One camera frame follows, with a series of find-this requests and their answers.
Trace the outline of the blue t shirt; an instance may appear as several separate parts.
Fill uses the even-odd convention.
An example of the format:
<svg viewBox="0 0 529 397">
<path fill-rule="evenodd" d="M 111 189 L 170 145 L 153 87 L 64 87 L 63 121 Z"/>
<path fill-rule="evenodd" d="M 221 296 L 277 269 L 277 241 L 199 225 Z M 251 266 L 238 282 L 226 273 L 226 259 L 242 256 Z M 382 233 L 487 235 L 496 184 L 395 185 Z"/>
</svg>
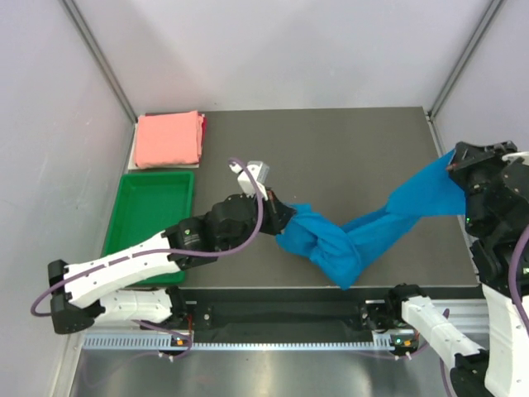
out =
<svg viewBox="0 0 529 397">
<path fill-rule="evenodd" d="M 341 226 L 294 204 L 296 214 L 276 237 L 286 252 L 308 258 L 341 289 L 408 233 L 421 218 L 465 214 L 465 194 L 449 176 L 452 150 L 395 189 L 380 209 Z"/>
</svg>

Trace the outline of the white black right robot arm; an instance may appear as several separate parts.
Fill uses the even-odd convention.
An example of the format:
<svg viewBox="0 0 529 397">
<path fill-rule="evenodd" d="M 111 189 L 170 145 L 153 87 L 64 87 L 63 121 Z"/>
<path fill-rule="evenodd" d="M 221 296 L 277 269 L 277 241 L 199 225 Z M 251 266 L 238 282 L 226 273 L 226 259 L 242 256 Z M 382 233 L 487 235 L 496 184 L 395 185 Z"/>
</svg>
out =
<svg viewBox="0 0 529 397">
<path fill-rule="evenodd" d="M 489 347 L 468 339 L 417 285 L 386 295 L 386 318 L 415 328 L 458 396 L 528 394 L 528 154 L 510 141 L 455 145 L 447 166 L 465 194 L 465 230 L 488 308 Z"/>
</svg>

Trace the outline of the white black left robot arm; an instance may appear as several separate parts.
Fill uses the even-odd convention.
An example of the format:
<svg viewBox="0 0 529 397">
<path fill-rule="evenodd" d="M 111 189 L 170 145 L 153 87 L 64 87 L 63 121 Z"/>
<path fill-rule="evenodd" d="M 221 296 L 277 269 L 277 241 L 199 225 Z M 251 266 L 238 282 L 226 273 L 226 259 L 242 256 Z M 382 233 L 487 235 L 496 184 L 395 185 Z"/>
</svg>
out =
<svg viewBox="0 0 529 397">
<path fill-rule="evenodd" d="M 178 328 L 188 310 L 177 288 L 145 291 L 133 285 L 213 263 L 259 232 L 279 235 L 295 213 L 270 189 L 263 199 L 234 194 L 202 216 L 183 219 L 123 251 L 78 264 L 52 261 L 47 270 L 53 328 L 59 335 L 127 321 Z"/>
</svg>

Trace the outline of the folded magenta t shirt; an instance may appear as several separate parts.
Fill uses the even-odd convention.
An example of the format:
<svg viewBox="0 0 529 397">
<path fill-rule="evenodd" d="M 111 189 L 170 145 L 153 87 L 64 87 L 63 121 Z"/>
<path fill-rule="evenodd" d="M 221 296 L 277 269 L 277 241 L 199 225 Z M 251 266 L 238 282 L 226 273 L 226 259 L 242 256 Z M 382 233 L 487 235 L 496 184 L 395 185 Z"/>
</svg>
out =
<svg viewBox="0 0 529 397">
<path fill-rule="evenodd" d="M 199 121 L 200 121 L 200 133 L 198 135 L 198 160 L 201 160 L 202 155 L 203 155 L 203 143 L 204 143 L 206 129 L 207 129 L 207 118 L 204 113 L 199 114 Z"/>
</svg>

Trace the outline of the green plastic tray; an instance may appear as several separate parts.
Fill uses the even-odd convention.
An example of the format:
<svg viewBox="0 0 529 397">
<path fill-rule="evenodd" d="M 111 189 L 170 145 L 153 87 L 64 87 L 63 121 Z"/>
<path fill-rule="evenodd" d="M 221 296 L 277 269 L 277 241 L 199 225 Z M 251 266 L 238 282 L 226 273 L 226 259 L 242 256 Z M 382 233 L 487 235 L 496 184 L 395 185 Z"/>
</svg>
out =
<svg viewBox="0 0 529 397">
<path fill-rule="evenodd" d="M 194 174 L 147 171 L 121 177 L 103 255 L 134 246 L 192 215 Z"/>
</svg>

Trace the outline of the folded pink t shirt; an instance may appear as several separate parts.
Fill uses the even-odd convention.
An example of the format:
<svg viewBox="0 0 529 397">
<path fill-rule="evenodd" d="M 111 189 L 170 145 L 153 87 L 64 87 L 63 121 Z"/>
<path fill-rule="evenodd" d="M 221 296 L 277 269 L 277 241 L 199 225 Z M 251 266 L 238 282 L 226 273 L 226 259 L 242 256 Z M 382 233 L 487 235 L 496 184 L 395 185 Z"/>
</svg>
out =
<svg viewBox="0 0 529 397">
<path fill-rule="evenodd" d="M 161 165 L 200 164 L 199 114 L 199 111 L 191 111 L 140 116 L 136 164 L 143 170 Z"/>
</svg>

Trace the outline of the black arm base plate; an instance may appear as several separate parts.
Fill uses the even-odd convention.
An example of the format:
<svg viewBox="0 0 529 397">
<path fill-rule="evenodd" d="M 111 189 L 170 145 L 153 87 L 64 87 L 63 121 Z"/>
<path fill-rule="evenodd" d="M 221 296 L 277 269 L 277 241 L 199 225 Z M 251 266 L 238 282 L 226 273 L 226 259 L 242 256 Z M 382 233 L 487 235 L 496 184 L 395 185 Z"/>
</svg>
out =
<svg viewBox="0 0 529 397">
<path fill-rule="evenodd" d="M 197 342 L 341 343 L 390 336 L 394 345 L 417 340 L 395 319 L 385 289 L 172 288 L 176 307 L 166 324 L 191 330 Z"/>
</svg>

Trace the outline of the aluminium frame rail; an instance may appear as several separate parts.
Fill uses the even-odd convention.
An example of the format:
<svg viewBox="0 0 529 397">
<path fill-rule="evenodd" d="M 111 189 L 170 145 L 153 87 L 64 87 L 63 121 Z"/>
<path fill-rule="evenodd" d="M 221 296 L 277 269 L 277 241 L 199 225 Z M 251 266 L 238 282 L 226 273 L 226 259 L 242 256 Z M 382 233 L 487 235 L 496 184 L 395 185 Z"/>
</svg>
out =
<svg viewBox="0 0 529 397">
<path fill-rule="evenodd" d="M 435 299 L 436 309 L 450 310 L 449 321 L 463 333 L 488 333 L 488 305 L 484 299 Z"/>
</svg>

